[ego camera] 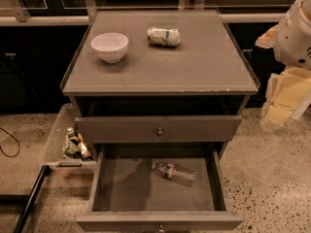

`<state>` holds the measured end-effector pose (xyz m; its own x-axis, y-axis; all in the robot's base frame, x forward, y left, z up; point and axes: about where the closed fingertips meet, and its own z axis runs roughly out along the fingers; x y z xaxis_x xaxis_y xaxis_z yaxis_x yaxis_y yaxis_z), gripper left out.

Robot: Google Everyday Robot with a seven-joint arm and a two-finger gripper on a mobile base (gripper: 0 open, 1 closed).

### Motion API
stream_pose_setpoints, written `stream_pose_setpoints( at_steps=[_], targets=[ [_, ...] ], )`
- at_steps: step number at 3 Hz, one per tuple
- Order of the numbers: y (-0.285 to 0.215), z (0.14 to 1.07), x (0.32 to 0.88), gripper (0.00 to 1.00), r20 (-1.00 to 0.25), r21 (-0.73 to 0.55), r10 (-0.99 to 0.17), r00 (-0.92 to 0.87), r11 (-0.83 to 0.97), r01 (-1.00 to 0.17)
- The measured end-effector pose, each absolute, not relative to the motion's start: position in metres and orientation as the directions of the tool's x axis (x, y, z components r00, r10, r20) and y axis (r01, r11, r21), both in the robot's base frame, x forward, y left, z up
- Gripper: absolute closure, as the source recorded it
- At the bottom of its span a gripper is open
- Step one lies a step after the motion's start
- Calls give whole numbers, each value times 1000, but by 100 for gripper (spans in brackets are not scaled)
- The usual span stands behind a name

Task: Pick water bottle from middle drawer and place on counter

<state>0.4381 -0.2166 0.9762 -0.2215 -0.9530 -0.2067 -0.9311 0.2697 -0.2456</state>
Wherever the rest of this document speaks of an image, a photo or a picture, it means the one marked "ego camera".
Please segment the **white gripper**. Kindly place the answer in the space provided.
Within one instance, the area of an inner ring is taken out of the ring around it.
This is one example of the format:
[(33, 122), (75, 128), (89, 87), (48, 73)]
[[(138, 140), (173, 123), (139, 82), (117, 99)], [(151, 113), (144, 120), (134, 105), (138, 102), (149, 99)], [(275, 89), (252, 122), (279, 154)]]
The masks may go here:
[(259, 36), (255, 45), (274, 48), (275, 59), (290, 66), (268, 80), (260, 126), (272, 132), (290, 118), (299, 120), (311, 105), (311, 0), (295, 0), (278, 25)]

